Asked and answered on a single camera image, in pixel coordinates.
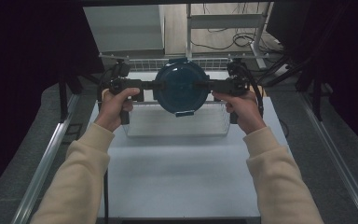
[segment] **metal frame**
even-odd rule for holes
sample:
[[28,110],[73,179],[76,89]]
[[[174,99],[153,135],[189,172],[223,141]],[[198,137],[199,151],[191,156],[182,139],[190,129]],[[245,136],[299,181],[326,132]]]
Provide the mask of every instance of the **metal frame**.
[[63,136],[65,135],[69,123],[71,122],[79,98],[79,95],[72,95],[71,99],[69,100],[68,117],[63,123],[59,123],[57,125],[56,130],[54,131],[54,134],[48,143],[45,154],[43,154],[42,160],[34,172],[34,177],[32,178],[31,183],[21,200],[19,208],[17,209],[15,216],[10,222],[11,224],[21,224],[28,221],[28,218],[34,208],[34,203],[36,202],[37,196],[39,195],[40,190],[45,183],[46,176],[48,175],[51,164],[53,163],[55,155],[57,154],[57,150],[61,144]]
[[[304,0],[276,0],[275,2],[297,1]],[[238,1],[222,1],[222,0],[80,0],[83,7],[112,7],[112,6],[136,6],[136,5],[171,5],[171,4],[197,4],[197,3],[238,3]],[[243,1],[243,2],[269,2],[266,0],[260,1]],[[61,0],[60,4],[77,4],[73,0]]]
[[344,182],[345,187],[347,188],[358,209],[358,183],[355,177],[353,176],[347,163],[344,161],[341,154],[339,153],[339,149],[331,138],[329,132],[324,127],[324,123],[319,121],[318,118],[314,115],[307,94],[305,92],[302,92],[299,93],[298,96],[300,98],[301,104],[307,112],[307,115],[313,127],[315,128],[316,133],[319,135],[322,142],[324,143],[324,147],[326,148],[331,161],[336,166],[336,170],[338,171],[342,182]]
[[255,41],[251,43],[251,49],[260,70],[267,69],[263,58],[267,58],[260,51],[260,39],[264,31],[267,16],[269,14],[270,2],[267,2],[262,14],[247,15],[191,15],[191,4],[187,4],[187,41],[186,57],[192,58],[191,30],[192,29],[221,29],[221,28],[256,28]]
[[[111,59],[125,59],[125,62],[131,66],[131,72],[158,72],[161,67],[169,63],[169,59],[130,59],[115,56],[101,56]],[[227,63],[231,62],[232,58],[248,58],[243,55],[236,55],[221,58],[193,58],[191,62],[199,65],[204,71],[226,71]]]

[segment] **metal rod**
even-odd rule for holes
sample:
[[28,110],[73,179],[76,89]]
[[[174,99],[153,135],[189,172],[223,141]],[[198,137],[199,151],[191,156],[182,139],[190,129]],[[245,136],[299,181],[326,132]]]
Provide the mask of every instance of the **metal rod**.
[[[132,102],[134,105],[159,105],[157,101],[147,101],[147,102]],[[205,105],[225,105],[225,102],[216,102],[216,101],[205,101]]]
[[187,4],[187,42],[186,57],[191,59],[191,4]]
[[256,49],[258,49],[258,46],[260,44],[261,35],[263,34],[263,31],[264,31],[264,25],[266,24],[267,16],[269,15],[269,6],[270,5],[271,5],[271,3],[268,2],[266,4],[266,7],[263,10],[263,13],[261,14],[260,23],[257,28],[257,33],[255,34],[254,46]]
[[351,173],[350,168],[348,167],[347,163],[342,158],[339,150],[334,143],[333,139],[331,138],[329,132],[325,129],[324,124],[316,118],[312,109],[310,107],[310,101],[307,98],[305,92],[299,93],[299,98],[301,104],[303,105],[304,109],[306,110],[311,123],[313,124],[316,133],[319,134],[324,146],[330,156],[330,159],[336,166],[338,174],[340,175],[342,181],[344,182],[345,187],[347,188],[349,194],[351,195],[357,209],[358,209],[358,183],[354,178],[353,174]]
[[34,172],[34,176],[31,180],[30,185],[28,186],[27,191],[24,194],[24,197],[21,200],[19,208],[13,219],[11,220],[12,224],[22,224],[28,221],[29,216],[34,208],[34,203],[36,202],[37,196],[40,193],[40,190],[45,183],[46,176],[50,170],[51,164],[54,161],[57,150],[61,144],[63,136],[65,135],[66,130],[68,129],[69,123],[71,122],[75,107],[77,105],[79,95],[72,95],[68,103],[68,117],[63,123],[59,123],[54,131],[54,134],[51,136],[48,147],[46,148],[45,154],[42,157],[39,165]]

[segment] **gray floor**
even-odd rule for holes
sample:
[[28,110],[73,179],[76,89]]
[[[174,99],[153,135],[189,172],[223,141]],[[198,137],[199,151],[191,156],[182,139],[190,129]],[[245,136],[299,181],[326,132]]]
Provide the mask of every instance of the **gray floor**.
[[[179,45],[181,44],[170,49],[172,54],[181,54]],[[247,60],[246,62],[251,69],[257,69],[255,60]],[[272,99],[278,117],[288,126],[287,141],[299,165],[303,179],[309,186],[325,223],[358,223],[357,208],[343,185],[321,139],[311,125],[304,108],[301,106],[298,93],[294,87],[295,82],[296,77],[291,77],[275,87],[267,88],[266,91]],[[85,90],[81,94],[76,115],[71,122],[71,133],[65,136],[59,148],[35,207],[40,202],[40,198],[46,191],[55,171],[62,163],[68,144],[85,131],[89,121],[90,111],[95,102],[96,86],[85,79],[82,79],[82,83]],[[59,105],[57,86],[45,90],[42,96],[42,105],[33,126],[24,138],[11,164],[0,178],[0,223],[9,223],[12,220],[34,170],[57,126],[60,118]],[[322,116],[325,127],[358,180],[358,137],[335,112],[328,102],[328,97],[324,97],[322,100]]]

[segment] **finger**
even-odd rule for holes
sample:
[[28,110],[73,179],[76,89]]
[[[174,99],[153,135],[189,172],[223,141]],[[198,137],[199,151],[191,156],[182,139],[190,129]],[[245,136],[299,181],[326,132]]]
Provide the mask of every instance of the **finger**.
[[132,111],[133,109],[132,100],[124,101],[122,108],[125,111]]
[[133,105],[126,105],[122,108],[125,111],[131,112],[133,110]]
[[234,107],[232,106],[232,104],[226,103],[226,111],[227,111],[228,113],[234,112]]
[[104,89],[103,92],[101,93],[102,100],[110,94],[112,93],[110,93],[109,89]]
[[255,93],[252,91],[246,92],[244,95],[240,96],[240,98],[244,100],[253,100],[256,102]]
[[140,90],[138,88],[127,88],[124,91],[122,91],[121,93],[116,95],[116,98],[123,103],[125,100],[127,100],[127,98],[129,98],[130,96],[136,95],[140,92]]
[[217,98],[219,100],[226,101],[226,102],[229,102],[229,103],[232,103],[232,100],[234,98],[233,96],[230,96],[230,95],[224,94],[224,93],[220,93],[220,92],[217,92],[217,91],[213,91],[212,96],[214,96],[215,98]]

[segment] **wrist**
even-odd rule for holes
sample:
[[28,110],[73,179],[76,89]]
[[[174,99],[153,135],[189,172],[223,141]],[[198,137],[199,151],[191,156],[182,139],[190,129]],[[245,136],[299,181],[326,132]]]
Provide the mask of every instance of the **wrist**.
[[257,123],[255,123],[255,124],[249,126],[249,127],[245,130],[245,133],[246,133],[246,134],[254,133],[254,132],[256,132],[256,131],[258,131],[258,130],[260,130],[260,129],[263,129],[263,128],[265,128],[265,127],[267,127],[267,125],[264,123],[264,121],[261,121],[261,122],[258,121]]
[[98,116],[94,120],[94,123],[110,132],[113,132],[116,128],[118,128],[118,126],[120,126],[119,121],[104,116]]

